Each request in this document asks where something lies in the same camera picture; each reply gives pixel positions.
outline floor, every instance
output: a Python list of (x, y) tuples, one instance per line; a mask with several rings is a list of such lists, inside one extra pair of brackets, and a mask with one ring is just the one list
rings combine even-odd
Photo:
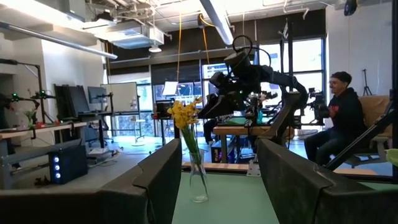
[[(138, 162), (146, 158), (150, 152), (154, 152), (161, 145), (160, 138), (146, 137), (142, 142), (141, 146), (132, 146), (134, 142), (134, 137), (120, 136), (116, 137), (115, 143), (109, 144), (111, 149), (119, 149), (123, 147), (122, 153), (119, 157), (110, 160), (104, 164), (92, 167), (89, 169), (88, 175), (75, 179), (65, 185), (51, 185), (47, 187), (56, 187), (60, 189), (97, 189), (107, 184), (109, 181), (123, 174), (125, 171), (134, 167)], [(205, 144), (203, 138), (199, 138), (199, 147), (206, 150), (205, 162), (211, 162), (211, 154), (209, 153), (210, 147)], [(183, 161), (188, 162), (190, 160), (189, 153), (187, 152), (187, 147), (185, 143), (182, 144), (183, 149)], [(300, 156), (306, 157), (303, 141), (294, 140), (290, 143), (290, 150), (297, 153)], [(23, 162), (21, 165), (23, 167), (31, 167), (39, 163), (46, 162), (47, 156), (32, 159), (27, 162)], [(363, 166), (358, 166), (359, 169), (371, 169), (379, 175), (391, 175), (392, 168), (391, 164), (368, 164)], [(343, 164), (340, 168), (351, 168), (348, 164)], [(18, 177), (14, 181), (15, 189), (31, 189), (35, 188), (34, 181), (36, 178), (44, 178), (44, 176), (49, 176), (49, 169), (44, 168), (29, 174)]]

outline camera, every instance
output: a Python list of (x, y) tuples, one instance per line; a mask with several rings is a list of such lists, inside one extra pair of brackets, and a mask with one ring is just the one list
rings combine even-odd
[(310, 99), (315, 98), (309, 106), (313, 110), (317, 124), (323, 124), (323, 119), (329, 117), (329, 108), (326, 105), (325, 95), (322, 91), (315, 91), (315, 88), (309, 88), (308, 94)]

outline whiteboard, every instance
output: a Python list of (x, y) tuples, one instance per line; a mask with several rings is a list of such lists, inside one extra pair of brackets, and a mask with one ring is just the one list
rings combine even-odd
[[(113, 93), (114, 111), (139, 111), (136, 82), (101, 84), (101, 87), (106, 89), (107, 94)], [(111, 110), (110, 102), (108, 100), (108, 111)]]

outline clear vase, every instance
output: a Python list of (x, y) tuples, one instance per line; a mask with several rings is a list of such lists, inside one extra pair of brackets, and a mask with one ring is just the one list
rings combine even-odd
[(192, 202), (202, 203), (209, 200), (208, 183), (204, 161), (204, 150), (199, 150), (199, 153), (190, 153), (191, 158), (191, 176), (189, 180), (191, 200)]

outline wooden chair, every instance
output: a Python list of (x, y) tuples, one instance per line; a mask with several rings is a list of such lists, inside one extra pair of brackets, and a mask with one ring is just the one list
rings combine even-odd
[[(389, 96), (363, 96), (359, 98), (364, 113), (365, 124), (371, 127), (374, 122), (384, 114), (390, 99)], [(359, 165), (386, 162), (386, 149), (392, 137), (392, 126), (388, 126), (382, 133), (378, 134), (370, 142), (369, 148), (362, 150), (346, 161), (347, 164), (354, 168)]]

